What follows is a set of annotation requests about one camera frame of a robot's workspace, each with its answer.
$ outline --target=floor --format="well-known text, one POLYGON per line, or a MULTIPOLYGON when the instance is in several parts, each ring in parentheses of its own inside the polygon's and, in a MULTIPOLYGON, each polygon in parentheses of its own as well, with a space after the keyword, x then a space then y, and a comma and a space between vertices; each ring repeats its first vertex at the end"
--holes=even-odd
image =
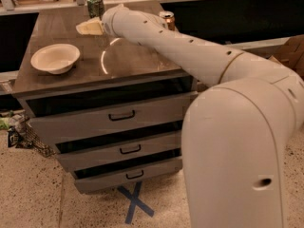
MULTIPOLYGON (((0 177, 0 228, 190 227, 182 171, 80 194, 54 157, 7 148, 0 131, 0 177)), ((286 147, 285 181, 290 228, 302 228, 304 127, 286 147)))

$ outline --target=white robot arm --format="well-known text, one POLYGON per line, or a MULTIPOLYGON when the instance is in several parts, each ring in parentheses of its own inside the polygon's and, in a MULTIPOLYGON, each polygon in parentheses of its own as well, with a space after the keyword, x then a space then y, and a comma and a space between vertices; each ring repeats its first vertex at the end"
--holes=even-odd
POLYGON ((284 148, 304 120, 304 83, 242 50, 168 30, 124 6, 106 33, 155 49, 210 88, 190 105, 182 160, 193 228, 286 228, 284 148))

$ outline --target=soda can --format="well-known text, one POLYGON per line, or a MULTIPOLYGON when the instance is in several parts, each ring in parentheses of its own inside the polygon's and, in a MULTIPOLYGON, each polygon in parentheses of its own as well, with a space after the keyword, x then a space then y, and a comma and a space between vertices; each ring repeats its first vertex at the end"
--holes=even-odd
POLYGON ((160 18, 163 18, 170 30, 175 30, 175 17, 172 11, 161 11, 160 18))
POLYGON ((90 18, 102 18, 105 12, 104 0, 86 0, 87 9, 90 18))

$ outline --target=black drawer handle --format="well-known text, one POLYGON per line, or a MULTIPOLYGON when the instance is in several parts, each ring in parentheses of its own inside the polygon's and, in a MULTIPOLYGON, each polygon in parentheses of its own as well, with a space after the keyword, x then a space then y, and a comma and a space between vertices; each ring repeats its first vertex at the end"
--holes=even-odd
POLYGON ((142 150, 142 146, 139 144, 138 145, 138 148, 137 149, 134 149, 134 150, 130 150, 130 151, 123 151, 121 148, 120 148, 120 151, 121 151, 121 154, 122 155, 127 155, 127 154, 131 154, 131 153, 135 153, 135 152, 139 152, 142 150))
POLYGON ((126 178, 131 180, 131 179, 137 179, 137 178, 140 178, 143 176, 143 170, 141 171, 141 173, 139 175, 136 175, 136 176, 129 176, 127 174, 125 174, 126 178))
POLYGON ((130 113, 129 116, 125 116, 125 117, 121 117, 121 118, 115 118, 115 117, 113 117, 113 116, 115 116, 115 114, 108 114, 108 118, 109 118, 109 120, 111 120, 112 122, 121 121, 121 120, 125 120, 125 119, 130 119, 130 118, 134 118, 134 117, 135 117, 135 110, 132 110, 132 112, 130 113))

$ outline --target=brown countertop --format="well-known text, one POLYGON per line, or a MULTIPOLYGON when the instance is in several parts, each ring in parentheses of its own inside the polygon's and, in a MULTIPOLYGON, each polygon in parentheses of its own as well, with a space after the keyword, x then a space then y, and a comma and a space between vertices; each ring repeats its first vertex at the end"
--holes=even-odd
MULTIPOLYGON (((132 10, 154 14, 159 14, 162 10, 158 1, 124 5, 132 10)), ((150 74, 163 75, 172 70, 182 72, 179 66, 166 60, 155 50, 130 44, 125 39, 115 39, 107 35, 80 35, 76 31, 76 25, 87 19, 86 6, 40 11, 13 87, 15 97, 116 83, 150 74), (30 59, 38 49, 60 43, 72 44, 81 51, 80 60, 73 69, 61 75, 52 75, 32 67, 30 59)))

